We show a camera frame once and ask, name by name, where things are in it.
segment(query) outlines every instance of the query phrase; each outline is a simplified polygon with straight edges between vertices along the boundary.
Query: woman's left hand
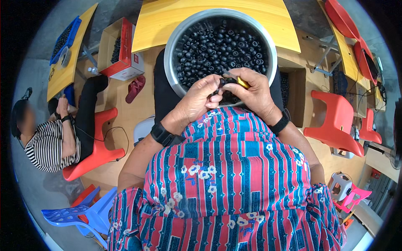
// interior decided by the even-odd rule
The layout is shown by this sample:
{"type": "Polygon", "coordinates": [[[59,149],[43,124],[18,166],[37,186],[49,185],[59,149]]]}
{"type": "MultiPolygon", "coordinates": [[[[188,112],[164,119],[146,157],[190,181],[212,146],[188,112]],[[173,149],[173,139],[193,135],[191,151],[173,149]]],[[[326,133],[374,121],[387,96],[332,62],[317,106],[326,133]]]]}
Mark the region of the woman's left hand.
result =
{"type": "Polygon", "coordinates": [[[222,100],[222,89],[219,88],[219,75],[212,74],[195,82],[188,90],[183,99],[176,107],[161,121],[164,127],[168,123],[176,123],[183,129],[191,122],[196,121],[208,110],[215,109],[222,100]],[[211,96],[219,88],[218,94],[211,96]]]}

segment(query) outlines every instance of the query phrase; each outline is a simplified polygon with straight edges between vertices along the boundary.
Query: metal bowl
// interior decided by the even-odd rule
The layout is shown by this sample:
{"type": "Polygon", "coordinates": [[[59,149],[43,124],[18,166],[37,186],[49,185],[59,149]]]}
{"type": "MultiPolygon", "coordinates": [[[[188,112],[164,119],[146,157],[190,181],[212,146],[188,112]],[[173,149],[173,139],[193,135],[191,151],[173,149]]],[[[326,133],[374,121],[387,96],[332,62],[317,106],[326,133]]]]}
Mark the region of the metal bowl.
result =
{"type": "MultiPolygon", "coordinates": [[[[215,8],[200,11],[186,18],[174,29],[166,44],[164,54],[165,73],[170,86],[179,97],[184,97],[189,89],[187,86],[180,83],[176,75],[176,67],[180,65],[176,55],[176,48],[182,48],[182,36],[184,34],[190,35],[193,31],[213,29],[220,26],[223,20],[236,23],[236,25],[239,26],[238,29],[245,29],[250,34],[259,38],[261,48],[263,49],[263,59],[265,62],[268,62],[266,76],[271,86],[277,69],[277,52],[275,44],[267,30],[257,22],[257,20],[240,11],[227,8],[215,8]]],[[[238,106],[241,104],[243,104],[243,102],[220,104],[220,106],[238,106]]]]}

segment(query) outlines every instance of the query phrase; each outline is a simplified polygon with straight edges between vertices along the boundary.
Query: red plastic chair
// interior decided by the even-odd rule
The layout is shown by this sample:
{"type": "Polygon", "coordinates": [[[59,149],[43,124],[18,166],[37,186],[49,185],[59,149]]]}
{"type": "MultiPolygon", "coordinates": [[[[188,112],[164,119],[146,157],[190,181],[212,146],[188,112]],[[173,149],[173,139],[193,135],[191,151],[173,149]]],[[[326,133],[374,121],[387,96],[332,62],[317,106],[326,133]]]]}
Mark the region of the red plastic chair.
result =
{"type": "MultiPolygon", "coordinates": [[[[95,138],[103,139],[102,125],[117,116],[117,108],[112,108],[103,112],[95,113],[95,138]]],[[[94,141],[94,150],[90,156],[78,164],[70,165],[63,169],[63,177],[67,181],[72,181],[86,174],[93,169],[123,157],[125,151],[123,148],[108,150],[102,141],[94,141]]]]}
{"type": "Polygon", "coordinates": [[[325,2],[325,11],[336,26],[336,28],[342,33],[342,35],[357,40],[353,47],[353,50],[355,53],[356,61],[359,64],[359,69],[365,78],[371,80],[376,85],[377,80],[374,79],[371,74],[369,63],[367,62],[362,49],[366,51],[368,56],[371,58],[371,61],[373,61],[373,55],[364,39],[360,36],[355,22],[353,22],[348,12],[342,7],[342,5],[338,3],[337,0],[327,0],[325,2]]]}
{"type": "Polygon", "coordinates": [[[367,108],[366,117],[363,118],[361,122],[359,137],[366,141],[372,141],[381,144],[382,143],[381,135],[378,132],[373,131],[373,120],[374,120],[373,110],[367,108]]]}
{"type": "Polygon", "coordinates": [[[306,127],[304,136],[317,139],[329,147],[364,156],[363,146],[349,134],[353,121],[353,107],[341,95],[311,91],[311,97],[324,101],[327,111],[321,127],[306,127]]]}
{"type": "Polygon", "coordinates": [[[335,206],[339,209],[344,210],[345,212],[349,213],[352,208],[357,205],[362,199],[367,198],[371,192],[370,191],[366,191],[360,188],[357,188],[354,184],[352,184],[352,191],[349,193],[349,195],[346,196],[345,199],[343,199],[342,201],[342,205],[339,205],[338,203],[334,203],[335,206]],[[359,195],[360,198],[358,198],[357,200],[354,200],[353,197],[355,196],[355,194],[359,195]]]}

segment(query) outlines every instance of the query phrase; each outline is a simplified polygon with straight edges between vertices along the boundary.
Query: black pants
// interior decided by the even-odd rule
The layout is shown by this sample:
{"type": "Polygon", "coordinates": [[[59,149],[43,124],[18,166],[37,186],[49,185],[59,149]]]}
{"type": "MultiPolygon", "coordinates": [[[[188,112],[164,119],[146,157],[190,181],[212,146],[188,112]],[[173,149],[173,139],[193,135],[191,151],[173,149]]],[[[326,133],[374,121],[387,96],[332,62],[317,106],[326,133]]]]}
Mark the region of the black pants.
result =
{"type": "MultiPolygon", "coordinates": [[[[81,142],[80,161],[92,154],[95,137],[95,105],[98,100],[97,94],[108,85],[108,77],[104,75],[89,78],[82,88],[79,109],[75,117],[75,127],[78,139],[81,142]]],[[[56,112],[58,100],[52,98],[48,109],[50,114],[56,112]]]]}
{"type": "MultiPolygon", "coordinates": [[[[154,98],[155,98],[155,123],[160,122],[175,106],[181,98],[177,96],[166,78],[165,68],[163,64],[163,55],[165,50],[162,50],[156,58],[154,68],[154,98]]],[[[275,74],[274,81],[270,86],[271,97],[277,107],[283,111],[283,101],[281,92],[281,76],[279,68],[275,74]]]]}

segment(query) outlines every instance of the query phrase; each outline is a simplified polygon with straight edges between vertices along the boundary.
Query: hand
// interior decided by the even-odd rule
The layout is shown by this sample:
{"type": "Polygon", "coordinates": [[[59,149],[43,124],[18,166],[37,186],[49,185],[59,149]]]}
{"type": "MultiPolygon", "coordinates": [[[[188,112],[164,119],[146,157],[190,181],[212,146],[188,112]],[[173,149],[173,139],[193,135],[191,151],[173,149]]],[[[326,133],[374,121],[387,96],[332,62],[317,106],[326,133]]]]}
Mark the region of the hand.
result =
{"type": "Polygon", "coordinates": [[[269,90],[269,82],[265,75],[259,74],[249,68],[230,70],[234,75],[240,76],[251,86],[248,90],[239,84],[226,84],[223,90],[230,91],[240,98],[246,106],[253,110],[267,125],[275,125],[282,118],[282,113],[274,104],[269,90]]]}
{"type": "Polygon", "coordinates": [[[212,74],[195,82],[183,99],[161,121],[163,126],[171,133],[181,133],[191,122],[196,121],[210,109],[215,109],[222,100],[222,89],[218,94],[210,95],[219,88],[219,75],[212,74]]]}
{"type": "Polygon", "coordinates": [[[68,115],[68,100],[66,98],[66,95],[63,94],[61,98],[59,98],[59,104],[57,105],[57,110],[59,111],[60,117],[63,118],[68,115]]]}

